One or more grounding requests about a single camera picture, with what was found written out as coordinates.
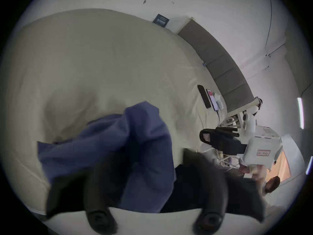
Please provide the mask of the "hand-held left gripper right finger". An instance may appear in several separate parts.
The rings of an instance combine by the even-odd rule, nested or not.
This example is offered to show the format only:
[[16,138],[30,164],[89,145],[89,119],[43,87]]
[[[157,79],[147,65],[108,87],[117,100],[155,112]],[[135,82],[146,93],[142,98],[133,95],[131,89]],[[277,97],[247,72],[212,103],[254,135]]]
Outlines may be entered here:
[[214,234],[225,214],[248,216],[259,222],[265,220],[265,205],[256,182],[228,173],[211,163],[201,153],[183,149],[183,165],[195,169],[200,186],[197,193],[201,213],[193,224],[195,234]]

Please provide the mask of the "person's right hand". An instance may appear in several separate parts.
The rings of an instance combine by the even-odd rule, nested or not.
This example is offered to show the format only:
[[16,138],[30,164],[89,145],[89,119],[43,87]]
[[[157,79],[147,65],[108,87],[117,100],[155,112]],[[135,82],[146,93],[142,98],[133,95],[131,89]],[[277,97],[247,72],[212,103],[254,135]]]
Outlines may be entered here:
[[254,179],[256,185],[262,189],[267,176],[267,169],[264,165],[244,166],[240,164],[239,170],[244,174],[252,174],[252,179]]

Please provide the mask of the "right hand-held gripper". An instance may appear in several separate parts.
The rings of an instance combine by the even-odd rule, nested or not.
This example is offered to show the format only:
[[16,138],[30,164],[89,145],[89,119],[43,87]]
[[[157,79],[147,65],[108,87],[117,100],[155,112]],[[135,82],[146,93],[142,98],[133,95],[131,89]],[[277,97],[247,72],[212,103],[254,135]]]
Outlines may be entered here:
[[271,168],[283,148],[282,138],[272,128],[264,126],[203,129],[199,138],[244,166],[259,164]]

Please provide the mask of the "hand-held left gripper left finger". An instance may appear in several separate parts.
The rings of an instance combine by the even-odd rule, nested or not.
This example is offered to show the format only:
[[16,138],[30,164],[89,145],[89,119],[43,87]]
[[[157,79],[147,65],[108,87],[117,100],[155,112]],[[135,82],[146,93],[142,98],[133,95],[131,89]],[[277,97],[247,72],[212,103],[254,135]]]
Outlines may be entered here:
[[116,234],[118,225],[109,207],[118,207],[131,171],[129,157],[112,154],[94,167],[55,178],[46,202],[46,219],[60,213],[85,211],[91,228]]

